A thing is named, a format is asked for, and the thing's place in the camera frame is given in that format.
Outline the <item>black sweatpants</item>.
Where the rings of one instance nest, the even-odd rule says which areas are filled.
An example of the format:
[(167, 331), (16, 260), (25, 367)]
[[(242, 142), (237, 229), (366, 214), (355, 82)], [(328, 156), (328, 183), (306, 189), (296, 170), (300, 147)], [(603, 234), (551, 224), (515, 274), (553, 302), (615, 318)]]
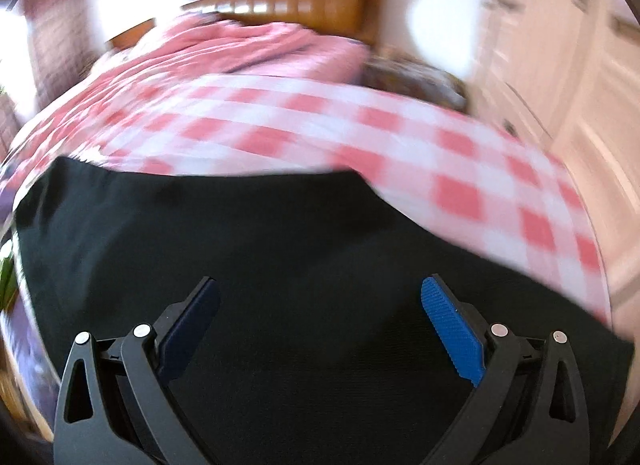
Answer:
[(421, 306), (439, 275), (518, 335), (563, 331), (600, 459), (634, 347), (530, 277), (435, 237), (358, 173), (165, 177), (61, 157), (14, 214), (40, 336), (125, 334), (203, 277), (221, 305), (171, 387), (225, 464), (416, 464), (471, 392)]

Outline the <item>green bag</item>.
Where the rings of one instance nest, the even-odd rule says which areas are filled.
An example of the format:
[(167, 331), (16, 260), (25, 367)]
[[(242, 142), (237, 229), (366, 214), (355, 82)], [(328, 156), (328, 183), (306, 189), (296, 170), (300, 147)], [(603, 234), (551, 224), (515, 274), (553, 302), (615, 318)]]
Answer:
[(11, 306), (18, 291), (14, 257), (9, 255), (1, 260), (0, 274), (0, 308), (6, 310)]

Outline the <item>pink checkered bed sheet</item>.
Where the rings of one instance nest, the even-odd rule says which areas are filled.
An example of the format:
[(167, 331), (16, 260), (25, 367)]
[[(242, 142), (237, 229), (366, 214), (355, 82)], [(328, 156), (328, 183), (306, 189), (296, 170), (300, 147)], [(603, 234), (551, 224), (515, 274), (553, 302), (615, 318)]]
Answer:
[(215, 52), (160, 50), (83, 82), (23, 130), (2, 193), (23, 194), (61, 155), (173, 176), (349, 167), (423, 228), (612, 320), (596, 236), (562, 162), (406, 96), (225, 74)]

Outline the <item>light wooden wardrobe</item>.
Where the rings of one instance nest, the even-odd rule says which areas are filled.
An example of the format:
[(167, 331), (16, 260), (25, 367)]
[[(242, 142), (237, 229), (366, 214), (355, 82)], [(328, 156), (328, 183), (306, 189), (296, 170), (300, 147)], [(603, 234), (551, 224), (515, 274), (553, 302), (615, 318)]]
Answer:
[(617, 332), (639, 332), (639, 26), (624, 0), (484, 0), (480, 118), (568, 169)]

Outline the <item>brown wooden side cabinet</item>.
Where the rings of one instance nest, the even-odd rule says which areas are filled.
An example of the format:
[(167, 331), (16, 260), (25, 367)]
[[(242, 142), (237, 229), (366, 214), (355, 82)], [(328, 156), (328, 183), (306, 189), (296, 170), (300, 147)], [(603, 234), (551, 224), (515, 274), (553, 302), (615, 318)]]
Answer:
[(126, 29), (124, 32), (121, 32), (120, 34), (107, 40), (106, 44), (110, 49), (118, 51), (132, 48), (147, 32), (149, 32), (154, 27), (154, 18), (149, 18), (148, 20), (141, 22), (136, 26), (132, 26)]

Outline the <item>pink quilt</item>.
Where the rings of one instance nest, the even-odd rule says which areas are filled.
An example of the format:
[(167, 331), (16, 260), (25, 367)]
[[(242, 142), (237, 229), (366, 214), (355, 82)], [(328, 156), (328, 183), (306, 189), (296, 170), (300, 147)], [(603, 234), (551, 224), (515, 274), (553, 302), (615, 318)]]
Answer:
[(353, 84), (370, 49), (295, 23), (245, 25), (217, 13), (186, 13), (146, 32), (131, 48), (105, 53), (93, 77), (163, 65), (189, 74), (260, 75)]

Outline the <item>dark red curtain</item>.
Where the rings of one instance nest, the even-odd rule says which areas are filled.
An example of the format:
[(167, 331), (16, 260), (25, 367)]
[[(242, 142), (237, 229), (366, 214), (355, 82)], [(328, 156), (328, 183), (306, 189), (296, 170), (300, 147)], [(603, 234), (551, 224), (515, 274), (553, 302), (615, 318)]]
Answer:
[(98, 59), (89, 0), (21, 0), (28, 25), (28, 47), (42, 110), (75, 84)]

